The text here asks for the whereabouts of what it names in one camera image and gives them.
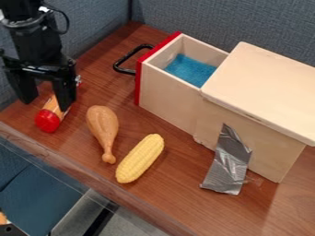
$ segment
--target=gray wall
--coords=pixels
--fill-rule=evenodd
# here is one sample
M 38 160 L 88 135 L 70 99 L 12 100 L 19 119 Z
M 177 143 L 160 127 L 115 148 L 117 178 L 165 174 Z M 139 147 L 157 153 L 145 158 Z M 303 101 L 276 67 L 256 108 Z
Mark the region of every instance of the gray wall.
M 128 20 L 127 0 L 48 0 L 47 3 L 62 9 L 70 18 L 70 30 L 62 36 L 62 41 L 64 52 L 74 57 L 78 57 Z M 62 27 L 63 17 L 59 14 L 56 17 Z M 3 27 L 0 27 L 0 48 L 5 48 L 6 54 L 16 56 L 10 36 Z M 14 92 L 0 68 L 0 111 L 14 99 Z
M 133 19 L 228 52 L 246 41 L 315 65 L 313 0 L 134 0 Z

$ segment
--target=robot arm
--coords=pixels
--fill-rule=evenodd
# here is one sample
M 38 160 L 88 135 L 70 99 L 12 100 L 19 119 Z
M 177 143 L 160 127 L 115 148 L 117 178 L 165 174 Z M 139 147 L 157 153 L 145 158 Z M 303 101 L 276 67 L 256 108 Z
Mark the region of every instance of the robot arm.
M 9 84 L 24 102 L 38 97 L 35 78 L 52 82 L 52 88 L 64 112 L 76 100 L 76 62 L 61 53 L 60 34 L 66 33 L 69 19 L 63 13 L 67 29 L 60 31 L 54 11 L 41 0 L 0 0 L 4 18 L 1 23 L 11 34 L 18 59 L 0 56 L 5 63 Z

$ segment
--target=wooden table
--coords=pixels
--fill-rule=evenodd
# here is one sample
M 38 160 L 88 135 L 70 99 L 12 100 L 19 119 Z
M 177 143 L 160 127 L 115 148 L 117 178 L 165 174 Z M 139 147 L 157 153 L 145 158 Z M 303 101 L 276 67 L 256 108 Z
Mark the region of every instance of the wooden table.
M 134 78 L 114 72 L 112 64 L 136 45 L 166 36 L 138 23 L 117 30 L 78 59 L 84 85 L 55 134 L 43 133 L 33 122 L 51 94 L 51 86 L 43 84 L 30 105 L 17 101 L 1 112 L 1 136 L 170 234 L 315 235 L 314 148 L 306 148 L 281 184 L 249 171 L 239 195 L 218 194 L 199 188 L 214 153 L 134 105 Z M 118 184 L 117 164 L 101 161 L 102 149 L 85 121 L 95 104 L 111 107 L 119 117 L 113 150 L 118 163 L 147 134 L 165 138 L 165 151 L 138 181 Z

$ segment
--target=black handle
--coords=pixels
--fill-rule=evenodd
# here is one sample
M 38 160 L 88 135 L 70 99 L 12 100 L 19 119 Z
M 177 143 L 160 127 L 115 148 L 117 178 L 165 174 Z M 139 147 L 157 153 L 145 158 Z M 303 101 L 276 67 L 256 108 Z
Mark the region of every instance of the black handle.
M 130 57 L 132 57 L 133 55 L 135 55 L 136 53 L 138 53 L 139 51 L 141 51 L 145 48 L 153 49 L 154 46 L 151 44 L 145 43 L 145 44 L 141 44 L 141 45 L 137 46 L 136 48 L 133 48 L 129 53 L 127 53 L 125 56 L 123 56 L 117 62 L 114 63 L 114 65 L 112 66 L 113 69 L 119 73 L 135 76 L 135 70 L 128 69 L 128 68 L 121 68 L 121 67 L 119 67 L 119 65 L 121 65 L 122 63 L 127 61 Z

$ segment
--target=blue sponge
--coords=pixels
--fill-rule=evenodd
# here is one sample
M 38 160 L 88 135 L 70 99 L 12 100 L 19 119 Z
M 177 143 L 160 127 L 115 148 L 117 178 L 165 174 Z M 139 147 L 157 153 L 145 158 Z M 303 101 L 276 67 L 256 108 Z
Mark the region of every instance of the blue sponge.
M 164 70 L 197 88 L 201 88 L 205 81 L 216 71 L 216 67 L 198 62 L 180 53 Z

